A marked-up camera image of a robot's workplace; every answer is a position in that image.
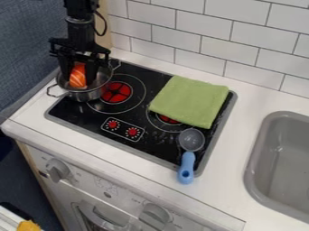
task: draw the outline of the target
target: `yellow object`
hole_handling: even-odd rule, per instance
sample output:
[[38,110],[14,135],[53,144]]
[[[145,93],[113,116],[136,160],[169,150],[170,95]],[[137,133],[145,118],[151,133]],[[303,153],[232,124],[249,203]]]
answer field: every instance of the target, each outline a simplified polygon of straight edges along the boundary
[[22,221],[17,227],[17,231],[41,231],[41,228],[31,220]]

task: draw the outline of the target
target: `oven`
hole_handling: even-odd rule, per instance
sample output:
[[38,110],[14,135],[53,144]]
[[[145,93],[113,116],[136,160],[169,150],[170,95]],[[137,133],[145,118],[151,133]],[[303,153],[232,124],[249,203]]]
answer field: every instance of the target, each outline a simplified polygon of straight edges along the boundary
[[214,230],[46,152],[27,148],[67,231]]

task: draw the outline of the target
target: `metal pot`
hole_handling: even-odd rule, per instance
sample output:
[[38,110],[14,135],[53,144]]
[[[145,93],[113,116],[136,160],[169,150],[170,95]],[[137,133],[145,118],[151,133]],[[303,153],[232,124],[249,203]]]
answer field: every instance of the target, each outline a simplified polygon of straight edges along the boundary
[[[78,102],[88,102],[90,100],[98,99],[103,93],[103,86],[109,82],[114,74],[114,70],[120,67],[120,65],[121,64],[119,62],[115,68],[113,68],[111,64],[108,64],[107,67],[99,67],[96,79],[85,89],[76,89],[71,87],[69,81],[65,80],[59,72],[56,78],[57,83],[47,87],[46,94],[50,97],[57,98],[69,97],[70,99]],[[56,86],[64,89],[65,93],[58,96],[51,94],[51,88]]]

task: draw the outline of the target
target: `white brick wall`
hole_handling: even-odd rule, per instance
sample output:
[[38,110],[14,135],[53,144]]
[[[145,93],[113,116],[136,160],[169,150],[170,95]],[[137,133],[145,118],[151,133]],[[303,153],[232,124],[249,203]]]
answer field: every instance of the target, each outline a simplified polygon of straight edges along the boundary
[[115,47],[309,97],[309,0],[108,0]]

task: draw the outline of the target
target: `red burner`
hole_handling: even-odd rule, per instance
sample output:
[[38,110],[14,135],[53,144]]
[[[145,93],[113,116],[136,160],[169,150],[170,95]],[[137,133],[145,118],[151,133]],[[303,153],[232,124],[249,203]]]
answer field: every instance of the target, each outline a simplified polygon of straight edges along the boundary
[[131,97],[131,87],[123,82],[111,82],[103,87],[102,99],[109,104],[118,104]]
[[165,116],[165,115],[159,115],[159,118],[167,123],[167,124],[170,124],[170,125],[179,125],[180,122],[176,121],[176,120],[173,120],[173,119],[170,119],[169,117]]

